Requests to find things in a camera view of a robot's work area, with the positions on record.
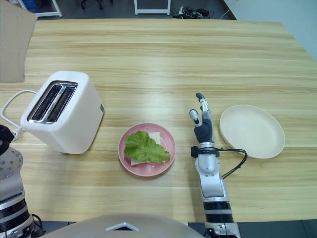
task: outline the beige plate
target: beige plate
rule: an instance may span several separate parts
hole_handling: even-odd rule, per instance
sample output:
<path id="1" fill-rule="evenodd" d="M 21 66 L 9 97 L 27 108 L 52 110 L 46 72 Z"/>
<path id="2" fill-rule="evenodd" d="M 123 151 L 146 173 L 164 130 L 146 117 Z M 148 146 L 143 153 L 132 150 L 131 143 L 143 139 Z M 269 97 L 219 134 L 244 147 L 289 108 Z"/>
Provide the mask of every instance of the beige plate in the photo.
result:
<path id="1" fill-rule="evenodd" d="M 224 111 L 220 132 L 231 147 L 244 149 L 253 158 L 272 158 L 285 146 L 285 134 L 278 121 L 250 105 L 236 105 Z"/>

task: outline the robotic hand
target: robotic hand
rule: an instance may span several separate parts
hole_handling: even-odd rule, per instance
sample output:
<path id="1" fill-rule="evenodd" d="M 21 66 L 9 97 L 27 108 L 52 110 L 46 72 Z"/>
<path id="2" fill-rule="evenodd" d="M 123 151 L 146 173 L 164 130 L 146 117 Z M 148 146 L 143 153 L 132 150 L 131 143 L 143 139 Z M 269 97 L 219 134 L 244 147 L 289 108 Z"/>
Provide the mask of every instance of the robotic hand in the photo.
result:
<path id="1" fill-rule="evenodd" d="M 195 167 L 200 176 L 206 234 L 212 238 L 240 238 L 238 225 L 233 222 L 227 189 L 219 175 L 219 151 L 214 147 L 211 112 L 205 97 L 201 93 L 196 97 L 202 104 L 202 121 L 195 109 L 189 112 L 199 142 L 198 147 L 191 148 L 191 156 L 196 158 Z"/>

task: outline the toaster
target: toaster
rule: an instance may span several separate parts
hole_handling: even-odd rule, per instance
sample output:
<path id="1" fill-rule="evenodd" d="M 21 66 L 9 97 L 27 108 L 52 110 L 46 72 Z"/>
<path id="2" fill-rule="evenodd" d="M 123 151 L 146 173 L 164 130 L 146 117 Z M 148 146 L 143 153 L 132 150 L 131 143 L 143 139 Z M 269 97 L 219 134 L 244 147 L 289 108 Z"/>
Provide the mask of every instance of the toaster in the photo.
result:
<path id="1" fill-rule="evenodd" d="M 59 71 L 39 89 L 20 123 L 52 149 L 81 154 L 91 146 L 104 111 L 87 74 Z"/>

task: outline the table surface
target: table surface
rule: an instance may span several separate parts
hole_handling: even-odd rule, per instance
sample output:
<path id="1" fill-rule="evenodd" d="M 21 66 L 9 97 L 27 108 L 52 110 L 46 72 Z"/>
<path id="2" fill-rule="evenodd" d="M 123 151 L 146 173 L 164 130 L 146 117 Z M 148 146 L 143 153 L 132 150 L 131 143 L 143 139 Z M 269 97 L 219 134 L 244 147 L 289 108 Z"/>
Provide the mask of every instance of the table surface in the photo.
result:
<path id="1" fill-rule="evenodd" d="M 44 220 L 80 221 L 109 214 L 161 214 L 205 221 L 199 177 L 190 157 L 197 145 L 188 112 L 203 93 L 213 112 L 215 141 L 222 112 L 250 104 L 282 125 L 277 157 L 248 159 L 226 179 L 235 221 L 313 219 L 317 215 L 317 64 L 280 23 L 229 20 L 84 19 L 38 21 L 24 83 L 0 84 L 0 105 L 22 89 L 38 90 L 59 70 L 87 73 L 106 107 L 90 150 L 53 151 L 26 132 L 12 146 L 24 156 L 29 211 Z M 32 94 L 6 111 L 19 118 Z M 131 126 L 164 126 L 177 144 L 167 173 L 140 178 L 120 164 L 117 147 Z M 222 153 L 226 172 L 241 160 Z"/>

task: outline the bread slice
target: bread slice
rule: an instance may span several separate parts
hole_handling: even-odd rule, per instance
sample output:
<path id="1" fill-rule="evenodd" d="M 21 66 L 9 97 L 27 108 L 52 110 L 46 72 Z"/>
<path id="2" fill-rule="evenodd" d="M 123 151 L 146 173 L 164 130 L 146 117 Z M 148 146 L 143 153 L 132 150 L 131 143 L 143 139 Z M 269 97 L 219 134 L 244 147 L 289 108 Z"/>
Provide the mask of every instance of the bread slice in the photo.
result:
<path id="1" fill-rule="evenodd" d="M 159 132 L 149 132 L 149 137 L 152 138 L 157 144 L 160 145 L 160 133 Z M 140 162 L 131 158 L 131 166 L 144 164 L 145 162 Z"/>

